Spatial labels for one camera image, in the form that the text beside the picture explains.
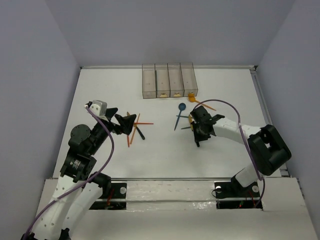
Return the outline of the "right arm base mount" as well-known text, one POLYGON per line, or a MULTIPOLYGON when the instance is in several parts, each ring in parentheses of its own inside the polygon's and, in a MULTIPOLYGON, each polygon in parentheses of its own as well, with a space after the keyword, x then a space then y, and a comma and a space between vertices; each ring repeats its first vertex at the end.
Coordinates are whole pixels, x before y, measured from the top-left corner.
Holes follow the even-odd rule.
POLYGON ((218 210, 236 210, 236 209, 262 209, 262 203, 258 183, 254 182, 244 190, 235 192, 229 189, 231 182, 218 181, 213 185, 211 195, 216 201, 218 210))

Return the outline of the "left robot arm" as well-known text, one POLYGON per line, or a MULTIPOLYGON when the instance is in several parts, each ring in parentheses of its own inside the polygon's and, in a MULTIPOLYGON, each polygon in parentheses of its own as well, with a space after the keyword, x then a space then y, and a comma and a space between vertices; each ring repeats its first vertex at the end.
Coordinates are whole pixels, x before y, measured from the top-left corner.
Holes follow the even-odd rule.
POLYGON ((117 114, 118 108, 107 108, 99 100, 84 107, 97 123, 93 128, 79 124, 71 130, 69 150, 50 202, 22 235, 23 240, 71 239, 93 203, 112 194, 111 178, 101 169, 93 172, 97 162, 94 155, 106 139, 115 143, 112 134, 129 136, 137 116, 121 116, 117 114))

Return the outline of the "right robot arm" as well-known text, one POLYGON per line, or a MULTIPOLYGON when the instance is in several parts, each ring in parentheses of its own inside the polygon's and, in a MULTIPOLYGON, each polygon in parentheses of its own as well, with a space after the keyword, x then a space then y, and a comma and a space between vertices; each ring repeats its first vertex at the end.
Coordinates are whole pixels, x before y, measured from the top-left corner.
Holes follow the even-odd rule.
POLYGON ((194 108, 190 123, 194 141, 200 142, 211 137, 221 137, 243 144, 251 163, 236 173, 229 182, 224 182, 212 190, 217 199, 241 198, 251 190, 252 184, 271 176, 284 165, 292 153, 278 130, 271 124, 263 127, 242 125, 224 115, 210 115, 202 106, 194 108))

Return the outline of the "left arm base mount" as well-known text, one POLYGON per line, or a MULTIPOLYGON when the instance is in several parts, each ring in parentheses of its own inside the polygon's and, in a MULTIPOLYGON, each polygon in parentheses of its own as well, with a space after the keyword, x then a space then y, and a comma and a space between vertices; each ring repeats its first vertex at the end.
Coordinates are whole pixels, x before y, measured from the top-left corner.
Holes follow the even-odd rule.
POLYGON ((89 208, 90 210, 126 210, 127 182, 112 182, 109 192, 104 192, 89 208))

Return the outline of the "gold knife black handle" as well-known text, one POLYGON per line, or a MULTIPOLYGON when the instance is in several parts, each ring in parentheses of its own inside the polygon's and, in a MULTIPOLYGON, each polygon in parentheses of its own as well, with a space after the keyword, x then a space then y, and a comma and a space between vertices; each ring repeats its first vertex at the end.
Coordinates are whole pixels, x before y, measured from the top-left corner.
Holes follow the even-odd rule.
POLYGON ((142 140, 145 140, 146 138, 145 138, 145 136, 143 135, 143 133, 141 132, 141 130, 139 129, 139 127, 136 125, 135 126, 135 130, 139 133, 139 135, 140 135, 140 137, 142 138, 142 140))
POLYGON ((189 114, 188 115, 188 121, 189 121, 189 127, 190 127, 190 129, 191 129, 191 131, 193 132, 194 131, 194 129, 193 129, 193 117, 189 114))

